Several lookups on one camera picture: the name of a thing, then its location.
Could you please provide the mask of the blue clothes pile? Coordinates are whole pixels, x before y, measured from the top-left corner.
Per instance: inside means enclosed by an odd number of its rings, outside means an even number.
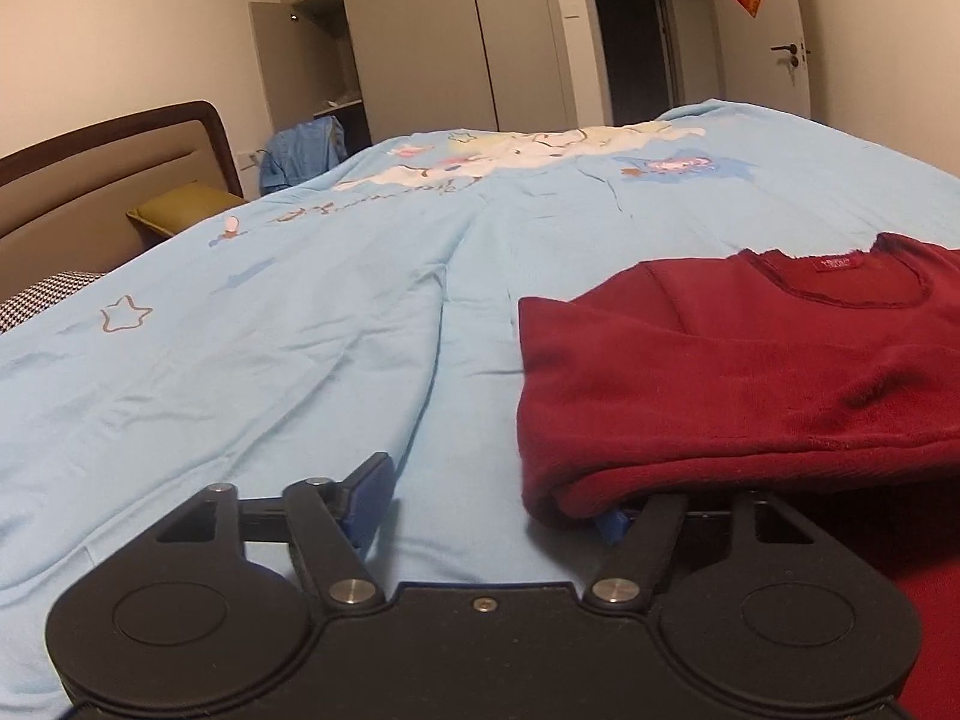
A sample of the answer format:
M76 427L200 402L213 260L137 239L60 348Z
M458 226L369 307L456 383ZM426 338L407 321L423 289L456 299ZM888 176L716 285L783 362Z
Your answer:
M268 140L260 155L260 195L310 181L347 159L342 124L335 115L285 128Z

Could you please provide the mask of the grey built-in wardrobe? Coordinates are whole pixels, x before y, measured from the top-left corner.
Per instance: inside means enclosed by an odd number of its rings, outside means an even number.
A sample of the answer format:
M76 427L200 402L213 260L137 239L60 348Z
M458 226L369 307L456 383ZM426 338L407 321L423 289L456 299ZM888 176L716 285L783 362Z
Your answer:
M348 151L451 128L610 121L594 0L254 2L275 132L332 115Z

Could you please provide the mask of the mustard yellow pillow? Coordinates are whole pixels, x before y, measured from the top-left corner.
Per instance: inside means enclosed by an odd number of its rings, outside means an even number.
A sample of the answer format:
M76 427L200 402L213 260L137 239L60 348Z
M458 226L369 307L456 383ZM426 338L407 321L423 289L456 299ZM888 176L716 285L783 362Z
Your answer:
M130 221L149 231L172 238L195 224L244 204L245 200L239 195L191 182L146 200L125 214Z

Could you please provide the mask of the dark red long-sleeve shirt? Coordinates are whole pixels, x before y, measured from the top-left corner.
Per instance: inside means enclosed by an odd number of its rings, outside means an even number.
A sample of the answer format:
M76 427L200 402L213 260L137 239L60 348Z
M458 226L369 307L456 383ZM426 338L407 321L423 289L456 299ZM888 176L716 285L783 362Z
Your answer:
M905 689L958 712L958 255L651 260L519 304L523 501L550 525L656 491L787 494L916 605Z

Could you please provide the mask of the black white checkered pillow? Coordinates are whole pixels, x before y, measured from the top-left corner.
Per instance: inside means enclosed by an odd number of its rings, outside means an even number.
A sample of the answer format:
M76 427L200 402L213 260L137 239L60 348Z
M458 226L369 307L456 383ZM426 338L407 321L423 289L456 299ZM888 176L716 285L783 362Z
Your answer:
M0 333L7 333L34 319L53 305L96 283L101 273L93 271L60 271L21 289L0 304Z

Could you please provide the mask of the white bedroom door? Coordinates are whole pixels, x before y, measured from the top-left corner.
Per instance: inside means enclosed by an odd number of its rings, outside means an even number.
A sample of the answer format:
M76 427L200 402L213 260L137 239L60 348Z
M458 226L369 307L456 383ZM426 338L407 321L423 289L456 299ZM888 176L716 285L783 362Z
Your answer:
M771 46L804 44L799 0L761 0L755 18L736 0L709 0L713 7L722 96L789 114L812 114L809 64L778 65Z

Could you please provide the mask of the brown padded bed headboard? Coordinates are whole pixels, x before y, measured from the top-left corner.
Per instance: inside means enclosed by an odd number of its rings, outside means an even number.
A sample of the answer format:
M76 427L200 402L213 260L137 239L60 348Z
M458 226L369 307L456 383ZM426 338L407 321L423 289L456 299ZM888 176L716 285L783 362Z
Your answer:
M239 195L228 135L206 101L78 128L2 160L2 296L60 271L109 273L161 242L127 213L183 185Z

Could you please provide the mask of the light blue cartoon duvet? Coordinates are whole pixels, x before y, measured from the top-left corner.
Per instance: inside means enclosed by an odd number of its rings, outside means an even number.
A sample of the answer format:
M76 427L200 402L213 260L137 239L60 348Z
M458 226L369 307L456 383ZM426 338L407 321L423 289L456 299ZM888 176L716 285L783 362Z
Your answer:
M392 138L197 224L2 340L2 712L67 710L50 606L199 489L400 466L384 582L583 580L521 502L517 304L641 260L958 241L958 182L794 115Z

